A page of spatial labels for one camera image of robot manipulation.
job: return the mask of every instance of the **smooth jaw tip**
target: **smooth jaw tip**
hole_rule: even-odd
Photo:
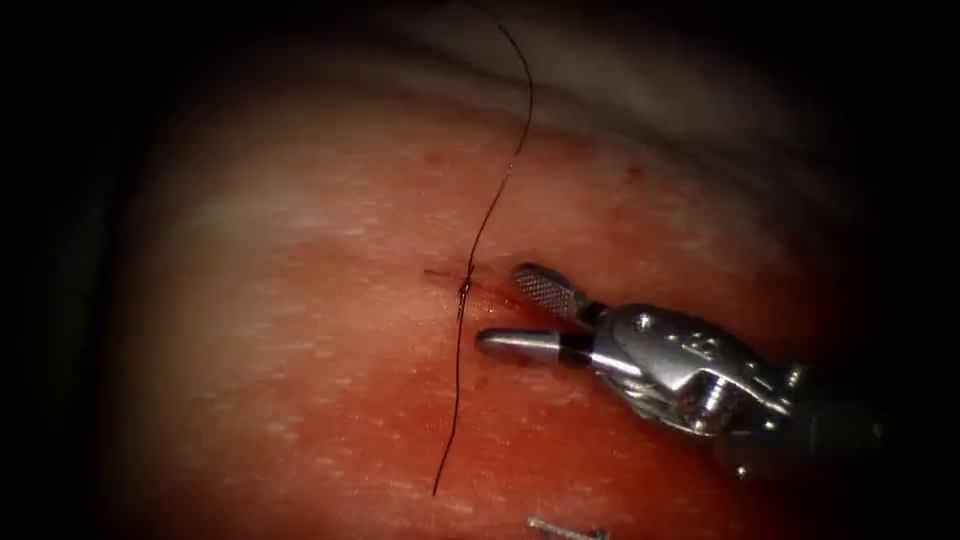
[[[477,350],[499,358],[523,358],[539,363],[590,364],[591,336],[555,330],[488,328],[476,337]]]

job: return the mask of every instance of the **black suture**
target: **black suture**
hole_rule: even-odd
[[[450,426],[450,436],[447,438],[447,444],[443,449],[443,457],[440,458],[440,465],[437,467],[437,476],[433,480],[434,497],[437,496],[437,489],[440,487],[440,477],[443,475],[443,466],[447,462],[447,456],[450,454],[450,447],[453,446],[453,439],[457,434],[457,417],[460,414],[460,341],[463,337],[463,315],[467,307],[467,296],[470,294],[470,286],[473,285],[473,270],[476,268],[476,265],[473,263],[473,259],[477,252],[477,245],[480,243],[480,236],[483,235],[483,230],[487,226],[487,221],[490,220],[490,215],[493,214],[493,209],[500,201],[500,196],[503,195],[503,190],[507,187],[507,182],[510,180],[510,176],[513,174],[514,161],[516,161],[517,156],[520,155],[520,151],[523,149],[523,143],[527,140],[527,134],[530,132],[530,122],[533,119],[533,77],[530,76],[530,66],[527,64],[526,57],[524,57],[523,53],[520,52],[520,47],[517,45],[517,42],[514,41],[513,37],[509,32],[507,32],[507,29],[503,27],[503,24],[500,23],[499,18],[494,15],[493,12],[473,2],[470,2],[469,0],[465,1],[474,8],[486,13],[497,23],[497,28],[500,30],[500,33],[502,33],[504,37],[510,41],[510,45],[513,47],[513,50],[516,51],[517,57],[520,59],[520,63],[523,64],[523,71],[527,76],[527,120],[523,125],[523,132],[520,134],[520,140],[517,142],[517,148],[513,152],[513,158],[510,160],[510,164],[507,166],[507,172],[500,181],[500,187],[497,189],[496,195],[493,196],[490,206],[487,207],[487,213],[483,216],[483,221],[480,223],[480,228],[477,229],[477,235],[473,239],[473,247],[470,248],[470,256],[467,258],[467,272],[460,284],[460,301],[457,306],[457,353],[455,361],[456,386],[454,389],[453,399],[453,422]]]

